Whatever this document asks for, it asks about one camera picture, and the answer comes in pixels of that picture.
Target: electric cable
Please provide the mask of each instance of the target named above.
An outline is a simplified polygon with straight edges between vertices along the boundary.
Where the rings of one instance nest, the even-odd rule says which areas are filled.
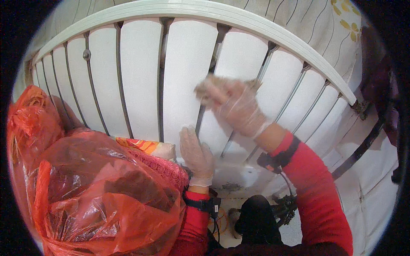
[[[282,173],[282,172],[280,173],[280,175],[281,175],[281,176],[282,176],[282,178],[285,180],[286,185],[287,185],[287,187],[288,187],[288,189],[289,189],[289,193],[290,193],[290,195],[291,195],[291,196],[293,196],[293,194],[292,194],[292,189],[290,188],[290,184],[289,184],[289,182],[287,181],[287,178],[283,175],[283,173]]]

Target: person's arm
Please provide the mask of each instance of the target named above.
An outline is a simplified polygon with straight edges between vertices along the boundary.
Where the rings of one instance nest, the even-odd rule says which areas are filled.
[[[214,174],[214,159],[205,143],[199,144],[194,127],[184,127],[180,132],[181,156],[192,171],[187,199],[209,200],[209,186]],[[210,214],[187,206],[180,233],[169,255],[202,256],[208,246],[208,222]]]
[[[271,156],[276,156],[289,148],[292,139],[289,131],[273,123],[255,142]],[[282,170],[298,194],[302,244],[331,242],[352,255],[350,227],[340,206],[332,175],[323,161],[305,143],[300,142],[291,161]]]
[[[185,196],[195,201],[209,200],[208,191],[208,187],[190,186]],[[204,255],[208,246],[208,222],[209,213],[187,206],[180,233],[169,255]]]
[[[253,138],[271,156],[289,148],[293,135],[267,119],[255,94],[243,82],[227,81],[220,89],[206,79],[204,85],[207,96],[212,99],[214,114],[230,124],[234,131]],[[306,144],[300,143],[282,169],[297,188],[304,250],[327,247],[334,251],[336,245],[336,254],[352,255],[352,234],[331,174],[322,160]]]

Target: patterned fabric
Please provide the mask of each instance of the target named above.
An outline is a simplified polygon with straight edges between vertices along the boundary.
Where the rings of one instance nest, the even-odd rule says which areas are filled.
[[[169,181],[169,183],[181,193],[184,191],[184,187],[188,186],[188,174],[178,164],[149,155],[138,149],[129,149],[128,152],[144,164],[148,165],[165,180]]]
[[[166,160],[175,162],[175,144],[163,143],[150,140],[138,140],[122,137],[111,137],[121,146],[141,150],[147,154],[164,158]]]
[[[152,154],[155,151],[160,142],[150,141],[150,140],[136,140],[128,139],[122,137],[116,137],[115,140],[124,147],[137,148],[141,151],[144,151],[147,154]]]
[[[181,193],[189,183],[187,172],[175,161],[175,145],[150,140],[110,137],[135,158],[151,167],[157,174],[169,181]]]

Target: pink lace fabric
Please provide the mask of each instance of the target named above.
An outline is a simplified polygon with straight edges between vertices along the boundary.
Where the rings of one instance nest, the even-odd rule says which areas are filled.
[[[189,183],[187,172],[178,164],[162,159],[153,155],[149,155],[139,150],[128,149],[128,152],[136,159],[148,165],[162,178],[169,181],[179,192],[183,192],[184,187]]]

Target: yellow flower pattern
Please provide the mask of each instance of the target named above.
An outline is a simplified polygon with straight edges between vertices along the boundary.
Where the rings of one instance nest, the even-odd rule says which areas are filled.
[[[339,0],[340,3],[340,8],[345,11],[345,12],[350,12],[352,11],[354,14],[361,16],[360,12],[357,10],[356,7],[353,6],[353,4],[350,2],[350,0]],[[336,6],[337,0],[330,0],[330,3],[333,6],[333,10],[337,15],[341,15],[342,11]],[[344,28],[350,30],[350,39],[352,39],[353,42],[359,41],[359,34],[361,33],[362,29],[358,28],[356,23],[352,23],[351,25],[347,23],[344,19],[340,21],[340,25],[342,25]]]
[[[352,23],[352,25],[349,25],[345,20],[340,21],[340,25],[342,25],[344,28],[350,30],[350,38],[352,39],[353,42],[356,42],[359,40],[359,33],[356,35],[356,32],[359,32],[359,28],[356,23]]]
[[[342,11],[335,5],[337,3],[337,0],[330,0],[330,3],[333,6],[333,10],[337,15],[341,15]],[[359,10],[357,10],[356,7],[350,2],[350,0],[341,0],[340,7],[342,8],[343,11],[345,12],[350,12],[350,9],[353,13],[355,13],[358,16],[361,16]]]

